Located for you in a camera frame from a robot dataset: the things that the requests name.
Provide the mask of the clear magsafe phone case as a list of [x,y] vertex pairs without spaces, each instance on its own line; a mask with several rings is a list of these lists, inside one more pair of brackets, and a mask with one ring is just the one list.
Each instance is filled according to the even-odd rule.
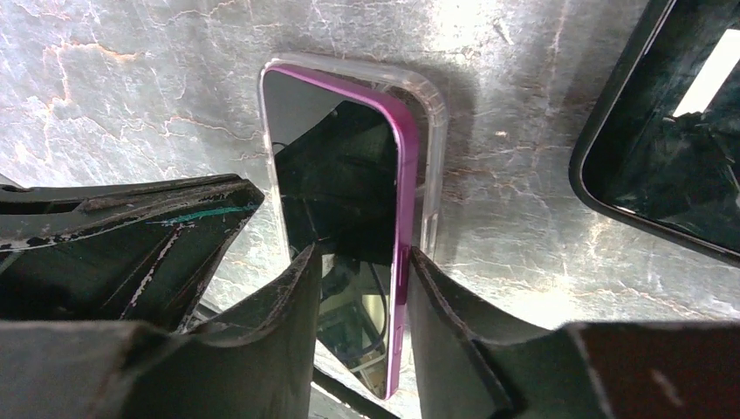
[[423,199],[419,247],[432,258],[435,255],[441,215],[443,167],[449,125],[449,110],[441,90],[424,75],[395,65],[305,52],[276,52],[264,64],[257,82],[259,115],[263,129],[268,128],[264,78],[269,70],[275,70],[280,65],[297,65],[344,80],[359,81],[379,92],[387,93],[395,89],[405,96],[415,98],[428,123],[428,127],[422,131],[426,135],[426,140],[422,143],[425,150],[421,153],[424,163],[423,182],[416,188],[416,195]]

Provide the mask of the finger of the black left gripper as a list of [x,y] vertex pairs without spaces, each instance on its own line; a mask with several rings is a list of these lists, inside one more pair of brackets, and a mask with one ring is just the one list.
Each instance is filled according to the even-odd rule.
[[264,201],[238,175],[75,188],[1,188],[4,320],[192,318]]

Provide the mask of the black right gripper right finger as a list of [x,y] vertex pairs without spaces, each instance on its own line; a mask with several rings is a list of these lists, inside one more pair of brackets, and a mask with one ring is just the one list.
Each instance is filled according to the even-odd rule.
[[735,321],[575,322],[498,309],[409,252],[408,317],[426,418],[736,418]]

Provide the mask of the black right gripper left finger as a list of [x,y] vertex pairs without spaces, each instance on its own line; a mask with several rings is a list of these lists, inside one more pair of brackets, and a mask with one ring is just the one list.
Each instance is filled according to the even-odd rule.
[[4,418],[305,418],[322,257],[185,334],[142,321],[3,321]]

